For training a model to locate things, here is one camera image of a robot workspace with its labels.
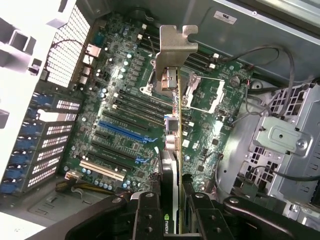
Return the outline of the white PCI expansion slot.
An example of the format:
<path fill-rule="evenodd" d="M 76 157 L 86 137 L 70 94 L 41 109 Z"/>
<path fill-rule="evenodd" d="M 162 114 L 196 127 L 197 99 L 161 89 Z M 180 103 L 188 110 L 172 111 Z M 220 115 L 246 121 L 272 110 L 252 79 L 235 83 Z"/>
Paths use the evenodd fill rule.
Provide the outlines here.
<path fill-rule="evenodd" d="M 125 173 L 115 171 L 90 161 L 81 160 L 79 166 L 121 182 L 123 182 L 126 177 Z"/>

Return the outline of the long black expansion slot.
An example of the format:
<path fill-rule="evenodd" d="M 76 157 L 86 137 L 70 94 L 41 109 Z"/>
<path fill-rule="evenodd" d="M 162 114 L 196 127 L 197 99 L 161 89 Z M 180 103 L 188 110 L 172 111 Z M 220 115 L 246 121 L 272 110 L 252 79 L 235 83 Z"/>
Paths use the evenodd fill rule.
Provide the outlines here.
<path fill-rule="evenodd" d="M 102 161 L 104 163 L 114 164 L 114 165 L 117 165 L 117 166 L 122 167 L 123 169 L 129 170 L 129 171 L 132 171 L 134 169 L 134 167 L 132 165 L 129 165 L 129 164 L 121 162 L 121 161 L 119 161 L 117 159 L 113 159 L 111 157 L 104 156 L 102 154 L 99 154 L 99 153 L 96 153 L 96 152 L 93 152 L 93 151 L 89 151 L 86 155 L 90 159 L 99 160 L 99 161 Z"/>
<path fill-rule="evenodd" d="M 102 112 L 102 115 L 105 116 L 105 117 L 111 118 L 111 119 L 113 119 L 113 120 L 116 120 L 116 121 L 118 121 L 118 122 L 127 124 L 127 125 L 129 125 L 129 126 L 131 126 L 131 127 L 135 127 L 135 128 L 137 128 L 137 129 L 140 129 L 140 130 L 143 130 L 143 131 L 146 131 L 146 132 L 149 131 L 148 127 L 146 127 L 146 126 L 144 126 L 144 125 L 135 123 L 135 122 L 133 122 L 133 121 L 131 121 L 131 120 L 129 120 L 129 119 L 126 119 L 126 118 L 123 118 L 123 117 L 119 117 L 119 116 L 114 115 L 114 114 L 111 114 L 111 113 L 109 113 L 109 112 L 103 111 L 103 112 Z"/>
<path fill-rule="evenodd" d="M 133 155 L 131 154 L 128 154 L 124 151 L 121 151 L 121 150 L 118 150 L 118 149 L 115 149 L 115 148 L 112 148 L 112 147 L 109 147 L 108 145 L 105 145 L 105 144 L 102 144 L 102 143 L 99 143 L 97 141 L 93 141 L 91 143 L 91 146 L 95 147 L 95 148 L 98 148 L 98 149 L 101 149 L 105 152 L 110 152 L 110 153 L 114 153 L 118 156 L 122 156 L 126 159 L 131 159 L 131 160 L 135 160 L 136 157 L 134 157 Z"/>

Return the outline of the blue expansion slot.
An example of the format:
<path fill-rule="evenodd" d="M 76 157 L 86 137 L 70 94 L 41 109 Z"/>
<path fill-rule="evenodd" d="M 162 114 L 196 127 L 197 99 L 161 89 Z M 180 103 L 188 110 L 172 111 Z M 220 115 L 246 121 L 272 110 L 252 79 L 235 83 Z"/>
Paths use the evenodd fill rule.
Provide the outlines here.
<path fill-rule="evenodd" d="M 102 128 L 108 129 L 110 131 L 113 131 L 117 134 L 121 134 L 125 137 L 128 137 L 130 139 L 136 140 L 138 142 L 142 142 L 144 144 L 146 143 L 154 143 L 158 138 L 149 138 L 145 135 L 141 135 L 135 132 L 132 132 L 130 130 L 124 129 L 122 127 L 113 125 L 111 123 L 105 122 L 105 121 L 99 121 L 98 125 Z"/>

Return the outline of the short black expansion slot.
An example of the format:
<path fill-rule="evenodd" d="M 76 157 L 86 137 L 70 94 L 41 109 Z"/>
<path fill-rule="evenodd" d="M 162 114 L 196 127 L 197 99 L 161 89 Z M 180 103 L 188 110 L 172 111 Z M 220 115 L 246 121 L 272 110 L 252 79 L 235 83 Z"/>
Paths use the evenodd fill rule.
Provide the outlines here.
<path fill-rule="evenodd" d="M 110 137 L 111 137 L 108 133 L 101 132 L 101 131 L 96 131 L 94 133 L 94 136 L 95 137 L 99 137 L 101 139 L 104 139 L 105 141 L 108 141 L 110 139 Z"/>

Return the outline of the black RAM slot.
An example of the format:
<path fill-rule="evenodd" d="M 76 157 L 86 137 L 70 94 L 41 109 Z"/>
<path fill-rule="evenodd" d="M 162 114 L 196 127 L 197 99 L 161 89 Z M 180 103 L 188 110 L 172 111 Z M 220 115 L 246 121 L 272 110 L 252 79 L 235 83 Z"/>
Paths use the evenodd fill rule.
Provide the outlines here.
<path fill-rule="evenodd" d="M 165 113 L 172 112 L 172 109 L 169 106 L 162 104 L 162 103 L 151 101 L 147 97 L 133 95 L 133 94 L 126 92 L 122 89 L 120 89 L 118 93 L 119 93 L 120 98 L 123 100 L 132 101 L 136 104 L 139 104 L 139 105 L 144 106 L 146 108 L 157 110 L 159 112 L 165 112 Z"/>
<path fill-rule="evenodd" d="M 136 42 L 140 48 L 143 48 L 145 50 L 148 50 L 152 52 L 154 50 L 153 46 L 152 49 L 147 46 L 146 43 L 141 43 L 140 40 Z M 198 72 L 210 72 L 210 64 L 213 63 L 213 58 L 206 58 L 202 55 L 198 54 L 198 52 L 191 53 L 187 60 L 184 62 L 185 67 L 189 67 L 193 70 L 196 70 Z"/>
<path fill-rule="evenodd" d="M 138 37 L 137 44 L 152 53 L 160 52 L 160 37 L 146 33 L 142 37 Z M 200 72 L 210 72 L 211 56 L 198 50 L 196 53 L 191 53 L 184 62 L 184 66 Z"/>
<path fill-rule="evenodd" d="M 151 52 L 154 51 L 156 54 L 160 51 L 160 34 L 154 29 L 141 31 L 138 34 L 137 42 L 142 48 L 150 50 Z M 209 65 L 213 63 L 211 58 L 211 54 L 198 50 L 195 53 L 190 53 L 184 64 L 193 64 L 208 68 Z"/>
<path fill-rule="evenodd" d="M 144 106 L 136 105 L 123 100 L 115 100 L 113 103 L 117 106 L 118 109 L 127 111 L 130 114 L 135 115 L 137 117 L 142 117 L 150 121 L 159 123 L 163 123 L 164 121 L 164 115 L 161 112 L 159 113 Z"/>
<path fill-rule="evenodd" d="M 146 115 L 153 115 L 157 118 L 163 118 L 169 113 L 169 108 L 161 104 L 152 102 L 144 97 L 138 97 L 130 93 L 119 94 L 114 103 L 118 106 L 124 106 L 132 110 L 140 111 Z"/>
<path fill-rule="evenodd" d="M 143 30 L 142 40 L 140 43 L 146 44 L 151 50 L 153 47 L 155 52 L 158 53 L 160 51 L 160 29 L 152 25 L 147 25 L 146 30 Z M 200 43 L 198 44 L 197 53 L 208 59 L 212 58 L 214 55 L 213 50 L 206 48 Z"/>

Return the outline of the silver disk bay cage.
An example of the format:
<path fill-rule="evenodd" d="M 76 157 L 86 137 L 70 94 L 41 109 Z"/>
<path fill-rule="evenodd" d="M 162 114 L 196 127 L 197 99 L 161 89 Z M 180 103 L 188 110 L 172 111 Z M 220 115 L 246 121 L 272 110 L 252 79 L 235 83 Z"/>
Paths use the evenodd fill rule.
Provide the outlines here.
<path fill-rule="evenodd" d="M 294 87 L 284 115 L 262 117 L 252 143 L 248 178 L 269 195 L 311 203 L 317 180 L 293 181 L 275 172 L 299 178 L 320 176 L 320 85 Z"/>

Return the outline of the perforated metal slot cover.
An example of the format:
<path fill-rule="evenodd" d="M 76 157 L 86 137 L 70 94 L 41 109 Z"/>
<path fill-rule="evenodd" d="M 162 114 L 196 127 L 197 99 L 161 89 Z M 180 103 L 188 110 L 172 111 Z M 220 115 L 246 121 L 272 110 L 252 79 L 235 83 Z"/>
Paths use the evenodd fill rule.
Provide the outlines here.
<path fill-rule="evenodd" d="M 57 163 L 51 164 L 51 165 L 49 165 L 49 164 L 45 165 L 44 163 L 42 163 L 42 164 L 37 165 L 33 168 L 32 172 L 31 172 L 31 176 L 36 177 L 46 171 L 51 171 L 51 170 L 55 171 L 56 169 L 57 169 Z"/>
<path fill-rule="evenodd" d="M 55 138 L 45 139 L 41 145 L 41 148 L 48 148 L 55 145 L 60 145 L 62 143 L 65 143 L 68 140 L 68 136 L 59 136 Z"/>
<path fill-rule="evenodd" d="M 71 102 L 67 100 L 59 100 L 57 102 L 56 108 L 62 110 L 78 111 L 80 108 L 80 104 L 77 102 Z"/>
<path fill-rule="evenodd" d="M 47 135 L 55 135 L 55 134 L 62 134 L 62 133 L 68 133 L 72 129 L 72 125 L 56 125 L 56 126 L 50 126 L 47 129 L 46 134 Z"/>
<path fill-rule="evenodd" d="M 55 148 L 55 149 L 51 149 L 51 150 L 47 150 L 45 152 L 40 152 L 36 158 L 37 162 L 40 162 L 42 160 L 46 160 L 50 157 L 53 157 L 55 155 L 60 154 L 63 151 L 63 149 L 61 148 Z"/>
<path fill-rule="evenodd" d="M 33 177 L 28 181 L 27 188 L 28 189 L 32 188 L 34 185 L 42 183 L 43 181 L 47 180 L 48 178 L 50 178 L 54 175 L 55 175 L 54 172 L 44 172 L 36 177 Z"/>

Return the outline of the silver socket cover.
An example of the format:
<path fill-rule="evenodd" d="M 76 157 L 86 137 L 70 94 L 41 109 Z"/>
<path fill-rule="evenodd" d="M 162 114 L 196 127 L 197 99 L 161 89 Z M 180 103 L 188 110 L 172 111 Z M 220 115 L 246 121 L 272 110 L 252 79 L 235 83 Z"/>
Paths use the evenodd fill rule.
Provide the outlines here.
<path fill-rule="evenodd" d="M 212 80 L 212 81 L 218 81 L 218 87 L 217 87 L 217 91 L 216 91 L 217 97 L 210 104 L 209 110 L 204 110 L 204 109 L 200 109 L 200 108 L 191 106 L 192 100 L 194 98 L 195 90 L 197 90 L 198 86 L 201 83 L 201 80 L 205 80 L 205 79 Z M 201 111 L 204 113 L 213 114 L 215 112 L 217 106 L 222 102 L 222 100 L 225 96 L 225 92 L 224 92 L 225 83 L 226 82 L 223 79 L 199 76 L 199 75 L 195 74 L 194 72 L 192 72 L 189 75 L 189 82 L 187 84 L 186 92 L 182 96 L 181 105 L 184 108 L 194 109 L 194 110 Z"/>

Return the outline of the CPU socket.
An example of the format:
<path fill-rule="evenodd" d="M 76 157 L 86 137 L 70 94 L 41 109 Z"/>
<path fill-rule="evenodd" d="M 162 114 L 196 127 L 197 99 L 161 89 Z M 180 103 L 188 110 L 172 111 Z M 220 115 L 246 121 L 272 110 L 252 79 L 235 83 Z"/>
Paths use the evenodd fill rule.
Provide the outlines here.
<path fill-rule="evenodd" d="M 173 98 L 173 92 L 171 90 L 162 90 L 162 82 L 157 80 L 155 73 L 155 57 L 146 51 L 140 51 L 138 61 L 142 62 L 141 71 L 139 73 L 139 79 L 137 87 L 139 91 L 154 99 L 161 99 L 170 101 Z"/>

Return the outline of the green motherboard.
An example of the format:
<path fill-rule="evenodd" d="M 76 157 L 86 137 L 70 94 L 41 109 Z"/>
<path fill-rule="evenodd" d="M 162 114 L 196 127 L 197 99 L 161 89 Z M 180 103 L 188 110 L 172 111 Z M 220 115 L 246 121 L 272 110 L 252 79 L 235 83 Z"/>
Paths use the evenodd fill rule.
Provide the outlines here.
<path fill-rule="evenodd" d="M 132 115 L 114 104 L 119 90 L 123 90 L 172 109 L 172 100 L 147 97 L 137 87 L 142 70 L 142 62 L 138 61 L 140 51 L 150 53 L 154 57 L 156 55 L 137 44 L 138 34 L 146 28 L 146 24 L 112 14 L 107 18 L 106 25 L 94 36 L 93 44 L 100 47 L 101 52 L 98 58 L 89 58 L 93 66 L 86 66 L 80 75 L 80 89 L 77 92 L 82 94 L 84 101 L 60 169 L 66 181 L 72 183 L 73 190 L 91 190 L 98 193 L 143 191 L 149 187 L 149 175 L 159 170 L 159 152 L 165 146 L 165 122 Z M 246 83 L 253 73 L 238 61 L 224 62 L 222 56 L 217 53 L 213 54 L 212 61 L 209 66 L 210 72 L 200 72 L 184 65 L 180 72 L 182 97 L 187 90 L 191 73 L 225 81 L 223 100 L 213 114 L 183 106 L 181 108 L 182 172 L 192 175 L 196 191 L 207 193 L 214 188 L 216 162 L 223 158 L 225 145 L 245 96 Z M 217 97 L 218 86 L 218 81 L 202 79 L 193 93 L 191 106 L 209 110 Z M 148 131 L 103 116 L 104 111 L 148 127 Z M 142 143 L 100 127 L 99 121 L 158 140 Z M 97 131 L 108 133 L 110 139 L 104 140 L 94 136 Z M 133 155 L 136 159 L 128 159 L 91 146 L 93 141 Z M 90 159 L 87 156 L 89 151 L 119 160 L 133 166 L 134 169 L 126 170 L 112 163 Z M 123 173 L 125 179 L 118 181 L 91 171 L 81 167 L 80 161 L 89 161 Z"/>

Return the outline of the grey computer tower case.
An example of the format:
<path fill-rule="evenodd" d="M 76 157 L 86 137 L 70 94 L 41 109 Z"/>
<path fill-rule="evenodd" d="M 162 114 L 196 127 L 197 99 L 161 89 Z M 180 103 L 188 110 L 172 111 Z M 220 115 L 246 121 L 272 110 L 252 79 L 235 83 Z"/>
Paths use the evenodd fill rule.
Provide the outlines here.
<path fill-rule="evenodd" d="M 218 203 L 231 196 L 246 199 L 304 227 L 303 240 L 320 240 L 320 175 L 282 178 L 318 181 L 310 203 L 299 203 L 268 194 L 248 178 L 246 170 L 253 154 L 253 137 L 263 117 L 281 118 L 290 104 L 292 89 L 320 85 L 320 0 L 0 0 L 0 17 L 36 39 L 33 57 L 42 61 L 39 74 L 20 73 L 0 67 L 0 183 L 18 140 L 23 122 L 43 124 L 35 153 L 20 154 L 31 159 L 22 173 L 22 187 L 11 194 L 0 192 L 0 240 L 64 240 L 79 223 L 73 215 L 110 196 L 127 202 L 142 191 L 113 193 L 74 190 L 61 172 L 64 155 L 84 104 L 80 76 L 89 58 L 99 57 L 93 43 L 98 30 L 113 14 L 159 28 L 197 26 L 188 41 L 201 44 L 222 56 L 223 62 L 237 61 L 250 70 L 246 91 L 225 144 L 216 161 L 214 186 L 207 194 Z M 51 108 L 31 106 L 33 93 L 52 95 Z M 79 103 L 79 110 L 57 109 L 59 100 Z M 28 107 L 43 109 L 41 121 L 25 119 Z M 47 135 L 51 126 L 72 125 L 70 132 Z M 46 139 L 68 136 L 66 142 L 42 148 Z M 62 152 L 37 162 L 39 153 Z M 35 166 L 57 164 L 54 175 L 27 188 Z M 181 233 L 164 234 L 162 240 L 202 240 L 185 220 L 186 196 L 182 190 Z"/>

